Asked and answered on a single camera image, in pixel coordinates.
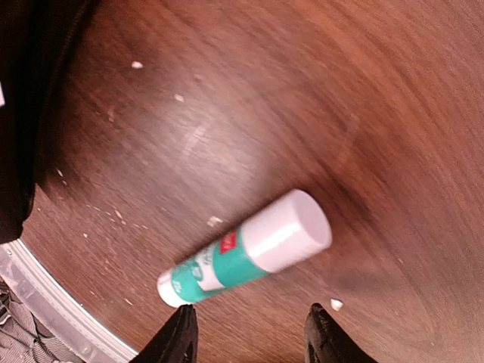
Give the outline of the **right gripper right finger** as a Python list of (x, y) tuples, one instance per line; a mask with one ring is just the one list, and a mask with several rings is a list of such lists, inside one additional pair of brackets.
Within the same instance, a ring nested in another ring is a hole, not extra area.
[(305, 362), (377, 363), (356, 344), (319, 303), (311, 305), (304, 332)]

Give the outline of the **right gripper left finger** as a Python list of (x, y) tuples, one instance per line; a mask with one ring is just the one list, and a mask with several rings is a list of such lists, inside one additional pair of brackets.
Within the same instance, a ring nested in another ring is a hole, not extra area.
[(197, 361), (195, 308), (180, 306), (130, 363), (193, 363)]

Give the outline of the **white marker teal label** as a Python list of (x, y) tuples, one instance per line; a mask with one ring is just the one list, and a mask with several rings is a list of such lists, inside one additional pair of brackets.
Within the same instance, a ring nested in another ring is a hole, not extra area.
[(327, 249), (331, 242), (323, 209), (305, 191), (295, 189), (161, 274), (158, 294), (174, 308), (195, 304), (278, 273)]

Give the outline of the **black student bag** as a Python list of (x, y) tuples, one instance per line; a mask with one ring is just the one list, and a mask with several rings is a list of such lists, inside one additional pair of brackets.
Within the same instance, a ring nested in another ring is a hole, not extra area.
[(35, 197), (39, 124), (94, 1), (1, 3), (1, 242), (18, 239)]

